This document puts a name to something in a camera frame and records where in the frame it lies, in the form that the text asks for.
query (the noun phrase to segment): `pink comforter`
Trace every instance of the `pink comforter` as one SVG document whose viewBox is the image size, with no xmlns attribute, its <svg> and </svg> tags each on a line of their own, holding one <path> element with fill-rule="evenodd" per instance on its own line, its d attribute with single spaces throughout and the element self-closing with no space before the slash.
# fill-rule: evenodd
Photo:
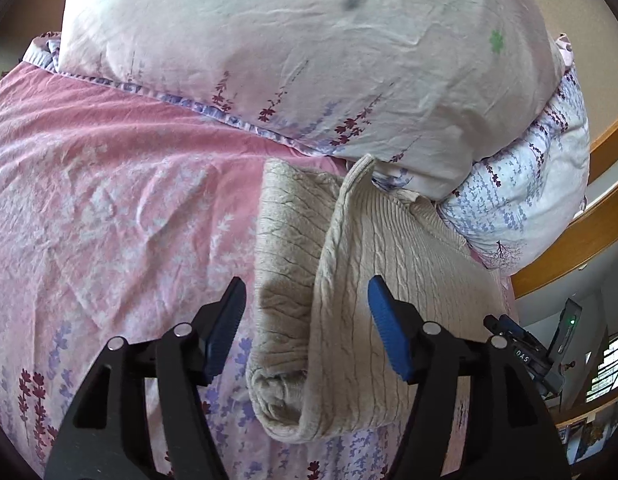
<svg viewBox="0 0 618 480">
<path fill-rule="evenodd" d="M 32 65 L 0 82 L 0 424 L 39 473 L 109 338 L 161 336 L 240 276 L 243 322 L 224 373 L 203 391 L 230 478 L 385 477 L 399 424 L 289 446 L 268 438 L 251 408 L 252 255 L 271 156 L 344 172 L 186 108 Z M 168 472 L 156 384 L 148 405 L 156 465 Z"/>
</svg>

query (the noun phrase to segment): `wall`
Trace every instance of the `wall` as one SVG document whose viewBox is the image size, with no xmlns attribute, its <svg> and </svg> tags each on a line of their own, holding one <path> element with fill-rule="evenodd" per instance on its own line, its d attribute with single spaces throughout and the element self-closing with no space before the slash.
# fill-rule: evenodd
<svg viewBox="0 0 618 480">
<path fill-rule="evenodd" d="M 11 70 L 31 40 L 60 30 L 64 0 L 13 0 L 0 23 L 0 74 Z"/>
<path fill-rule="evenodd" d="M 593 360 L 585 363 L 585 354 L 587 352 L 596 353 L 607 327 L 602 293 L 599 290 L 577 301 L 577 303 L 582 306 L 582 315 L 563 359 L 565 364 L 576 361 L 576 366 L 565 372 L 562 410 L 569 408 L 576 400 L 587 375 L 595 364 Z M 548 346 L 554 336 L 559 319 L 560 313 L 558 312 L 526 326 L 525 329 L 531 332 L 543 345 Z"/>
<path fill-rule="evenodd" d="M 598 290 L 618 265 L 618 241 L 596 254 L 582 270 L 576 269 L 530 294 L 516 298 L 521 326 L 541 321 L 564 307 L 567 298 L 576 303 Z"/>
<path fill-rule="evenodd" d="M 618 22 L 604 0 L 538 0 L 553 37 L 574 46 L 592 140 L 618 118 Z"/>
<path fill-rule="evenodd" d="M 603 306 L 609 335 L 618 332 L 618 263 L 611 269 L 601 286 Z"/>
</svg>

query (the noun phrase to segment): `bed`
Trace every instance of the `bed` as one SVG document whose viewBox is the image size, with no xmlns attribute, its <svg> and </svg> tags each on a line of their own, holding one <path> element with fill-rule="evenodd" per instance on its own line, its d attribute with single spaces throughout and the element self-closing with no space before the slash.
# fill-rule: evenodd
<svg viewBox="0 0 618 480">
<path fill-rule="evenodd" d="M 339 175 L 347 171 L 341 158 L 302 155 L 284 136 L 233 121 L 212 106 L 215 100 L 207 105 L 158 91 L 141 85 L 137 74 L 115 80 L 67 73 L 60 58 L 60 35 L 47 34 L 0 82 L 0 426 L 38 474 L 77 386 L 110 337 L 155 338 L 216 300 L 232 276 L 247 283 L 247 297 L 253 298 L 255 225 L 267 159 Z M 576 89 L 575 71 L 571 78 Z M 226 81 L 215 90 L 226 91 Z M 543 109 L 546 121 L 529 133 L 544 143 L 537 153 L 526 137 L 516 139 L 508 151 L 476 161 L 474 179 L 500 188 L 511 154 L 526 150 L 529 160 L 516 171 L 531 171 L 532 192 L 526 180 L 506 189 L 531 208 L 545 189 L 549 170 L 543 161 L 552 143 L 560 144 L 569 132 L 579 146 L 587 138 L 585 117 L 564 124 L 551 117 L 552 110 Z M 586 181 L 585 161 L 578 164 Z M 582 198 L 579 185 L 576 179 L 561 209 L 565 221 Z M 503 261 L 487 260 L 481 250 L 500 248 L 499 228 L 472 232 L 469 213 L 458 213 L 475 192 L 473 181 L 465 180 L 439 201 L 438 210 L 468 239 L 489 234 L 484 246 L 474 243 L 474 257 L 497 269 Z M 499 200 L 492 200 L 495 217 L 507 222 L 518 214 L 501 210 L 511 196 L 503 193 Z M 520 222 L 530 211 L 519 214 Z M 520 232 L 522 223 L 510 231 Z M 511 269 L 522 265 L 522 254 L 520 249 L 508 259 Z M 502 294 L 515 317 L 507 274 Z M 253 309 L 250 300 L 224 373 L 203 392 L 203 409 L 230 477 L 384 478 L 400 422 L 302 445 L 264 433 L 244 380 Z M 155 385 L 148 392 L 154 460 L 168 473 Z M 461 460 L 465 408 L 458 407 L 447 470 Z"/>
</svg>

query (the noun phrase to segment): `window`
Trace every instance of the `window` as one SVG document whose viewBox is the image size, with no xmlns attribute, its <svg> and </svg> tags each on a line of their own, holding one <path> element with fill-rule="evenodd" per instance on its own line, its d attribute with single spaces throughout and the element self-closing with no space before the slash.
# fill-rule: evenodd
<svg viewBox="0 0 618 480">
<path fill-rule="evenodd" d="M 598 374 L 592 380 L 592 389 L 587 392 L 587 402 L 618 387 L 618 334 L 609 338 L 609 346 L 598 366 Z"/>
</svg>

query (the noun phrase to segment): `black bracket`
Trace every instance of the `black bracket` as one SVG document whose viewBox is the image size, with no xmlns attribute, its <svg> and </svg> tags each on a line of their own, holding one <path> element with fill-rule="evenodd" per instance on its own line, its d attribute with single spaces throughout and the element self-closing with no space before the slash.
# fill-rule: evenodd
<svg viewBox="0 0 618 480">
<path fill-rule="evenodd" d="M 393 369 L 418 391 L 388 480 L 440 478 L 454 418 L 457 379 L 471 378 L 462 466 L 445 480 L 569 480 L 547 407 L 502 336 L 456 338 L 393 298 L 380 276 L 369 306 Z"/>
<path fill-rule="evenodd" d="M 177 480 L 227 479 L 209 433 L 198 386 L 220 374 L 246 304 L 231 280 L 222 299 L 201 307 L 160 339 L 106 343 L 60 427 L 46 480 L 167 480 L 151 454 L 145 378 L 157 378 L 164 433 Z"/>
</svg>

